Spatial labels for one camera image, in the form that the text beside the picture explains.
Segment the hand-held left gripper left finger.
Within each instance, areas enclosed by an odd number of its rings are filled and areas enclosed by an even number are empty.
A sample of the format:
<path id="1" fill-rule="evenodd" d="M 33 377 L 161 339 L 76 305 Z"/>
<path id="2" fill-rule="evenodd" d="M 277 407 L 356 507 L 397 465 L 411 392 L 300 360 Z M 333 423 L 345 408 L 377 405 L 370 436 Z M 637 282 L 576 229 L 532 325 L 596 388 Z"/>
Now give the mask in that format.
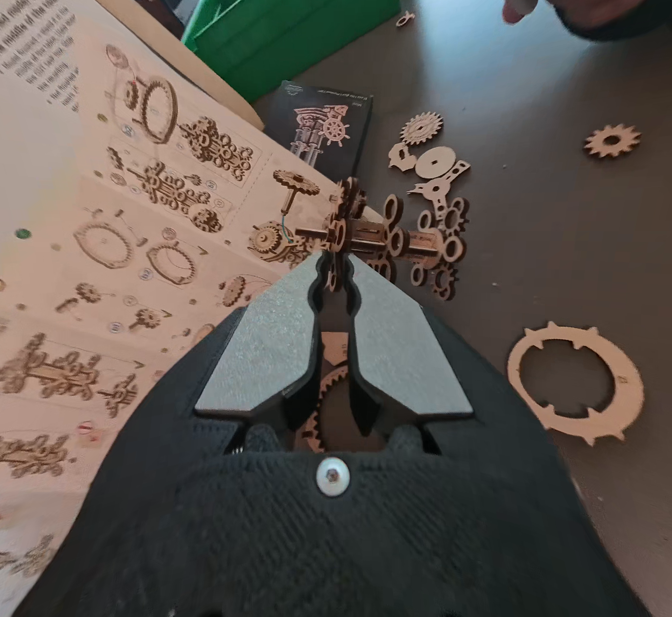
<path id="1" fill-rule="evenodd" d="M 313 253 L 237 319 L 195 406 L 198 415 L 296 431 L 319 396 L 319 312 L 327 254 Z"/>

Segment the small wooden gear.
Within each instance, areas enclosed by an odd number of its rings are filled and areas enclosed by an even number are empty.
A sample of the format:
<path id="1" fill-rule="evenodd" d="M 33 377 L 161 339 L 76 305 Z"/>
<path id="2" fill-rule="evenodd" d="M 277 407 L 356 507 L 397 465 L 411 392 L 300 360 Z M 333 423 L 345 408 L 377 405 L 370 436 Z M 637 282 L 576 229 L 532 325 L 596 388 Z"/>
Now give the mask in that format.
<path id="1" fill-rule="evenodd" d="M 640 140 L 641 133 L 634 126 L 606 125 L 585 139 L 583 150 L 598 159 L 616 159 L 632 152 Z"/>

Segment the green plastic bin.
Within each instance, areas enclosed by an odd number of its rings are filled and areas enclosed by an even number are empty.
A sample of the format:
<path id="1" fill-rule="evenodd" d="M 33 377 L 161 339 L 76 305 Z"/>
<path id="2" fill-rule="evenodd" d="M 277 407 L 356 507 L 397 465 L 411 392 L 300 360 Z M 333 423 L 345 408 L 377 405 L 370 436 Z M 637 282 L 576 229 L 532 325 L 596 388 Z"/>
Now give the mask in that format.
<path id="1" fill-rule="evenodd" d="M 400 12 L 400 0 L 200 0 L 182 43 L 252 103 Z"/>

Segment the wooden bird-shaped part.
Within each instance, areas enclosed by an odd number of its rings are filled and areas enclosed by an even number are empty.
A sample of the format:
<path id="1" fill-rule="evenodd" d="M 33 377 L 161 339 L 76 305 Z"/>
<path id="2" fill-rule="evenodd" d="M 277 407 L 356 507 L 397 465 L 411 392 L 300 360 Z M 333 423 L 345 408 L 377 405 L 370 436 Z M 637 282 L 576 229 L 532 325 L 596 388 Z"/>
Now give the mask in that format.
<path id="1" fill-rule="evenodd" d="M 389 168 L 398 168 L 404 173 L 413 170 L 416 163 L 416 156 L 411 153 L 408 145 L 403 142 L 396 143 L 388 153 Z"/>

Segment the wooden disc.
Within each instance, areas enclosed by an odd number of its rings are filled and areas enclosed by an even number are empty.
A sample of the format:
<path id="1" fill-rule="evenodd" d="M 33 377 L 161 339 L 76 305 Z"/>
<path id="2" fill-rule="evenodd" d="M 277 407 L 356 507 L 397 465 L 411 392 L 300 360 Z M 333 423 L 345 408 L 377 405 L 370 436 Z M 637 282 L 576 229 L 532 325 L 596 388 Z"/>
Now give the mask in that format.
<path id="1" fill-rule="evenodd" d="M 425 180 L 431 181 L 447 174 L 456 163 L 456 153 L 448 146 L 437 146 L 424 151 L 416 160 L 415 173 Z"/>

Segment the printed task instruction board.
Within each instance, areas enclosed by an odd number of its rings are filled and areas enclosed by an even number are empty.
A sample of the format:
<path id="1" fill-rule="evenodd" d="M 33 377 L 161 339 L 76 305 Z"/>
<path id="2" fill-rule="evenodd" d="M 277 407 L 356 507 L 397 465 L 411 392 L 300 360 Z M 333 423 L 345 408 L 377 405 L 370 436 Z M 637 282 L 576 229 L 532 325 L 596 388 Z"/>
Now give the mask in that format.
<path id="1" fill-rule="evenodd" d="M 258 130 L 264 123 L 256 110 L 173 34 L 134 0 L 95 0 L 182 77 Z"/>

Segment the folded instruction booklet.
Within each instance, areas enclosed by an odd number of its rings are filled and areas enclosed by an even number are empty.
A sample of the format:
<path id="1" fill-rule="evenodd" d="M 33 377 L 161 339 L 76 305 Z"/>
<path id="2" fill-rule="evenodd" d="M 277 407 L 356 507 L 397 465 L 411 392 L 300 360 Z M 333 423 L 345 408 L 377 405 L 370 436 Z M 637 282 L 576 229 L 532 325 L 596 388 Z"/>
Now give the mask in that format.
<path id="1" fill-rule="evenodd" d="M 182 356 L 321 245 L 335 182 L 83 23 L 74 139 L 1 129 L 1 593 L 46 569 Z"/>

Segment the black kit box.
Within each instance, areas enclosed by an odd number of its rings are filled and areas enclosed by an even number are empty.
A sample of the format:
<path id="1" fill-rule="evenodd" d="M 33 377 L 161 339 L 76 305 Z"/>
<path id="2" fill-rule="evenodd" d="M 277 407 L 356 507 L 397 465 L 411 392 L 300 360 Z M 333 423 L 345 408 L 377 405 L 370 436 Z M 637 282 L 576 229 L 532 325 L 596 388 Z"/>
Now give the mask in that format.
<path id="1" fill-rule="evenodd" d="M 374 97 L 282 81 L 264 118 L 267 136 L 333 182 L 357 174 Z"/>

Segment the wooden column model assembly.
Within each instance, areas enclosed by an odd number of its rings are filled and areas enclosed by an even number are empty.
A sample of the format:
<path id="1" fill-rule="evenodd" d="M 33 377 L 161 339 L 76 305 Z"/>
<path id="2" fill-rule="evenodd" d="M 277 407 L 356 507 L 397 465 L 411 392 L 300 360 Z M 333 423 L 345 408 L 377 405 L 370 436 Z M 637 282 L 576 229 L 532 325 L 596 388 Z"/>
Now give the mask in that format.
<path id="1" fill-rule="evenodd" d="M 390 194 L 384 202 L 382 222 L 364 218 L 366 194 L 354 178 L 339 182 L 330 197 L 332 209 L 319 229 L 298 227 L 295 235 L 320 243 L 330 255 L 325 287 L 341 289 L 345 279 L 345 256 L 358 256 L 391 283 L 396 282 L 397 261 L 411 265 L 410 281 L 421 287 L 432 278 L 432 292 L 442 301 L 454 297 L 455 265 L 466 254 L 462 237 L 468 223 L 469 202 L 462 197 L 448 200 L 455 175 L 416 184 L 409 194 L 422 194 L 432 202 L 423 210 L 415 229 L 400 226 L 403 200 Z"/>

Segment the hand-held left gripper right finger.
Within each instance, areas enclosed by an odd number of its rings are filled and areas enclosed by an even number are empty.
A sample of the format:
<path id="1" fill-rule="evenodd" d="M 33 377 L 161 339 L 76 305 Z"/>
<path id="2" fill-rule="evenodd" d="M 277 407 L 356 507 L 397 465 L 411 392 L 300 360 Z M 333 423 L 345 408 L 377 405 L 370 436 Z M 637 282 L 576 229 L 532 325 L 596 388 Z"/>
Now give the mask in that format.
<path id="1" fill-rule="evenodd" d="M 423 307 L 352 254 L 349 404 L 363 435 L 472 417 L 473 406 Z"/>

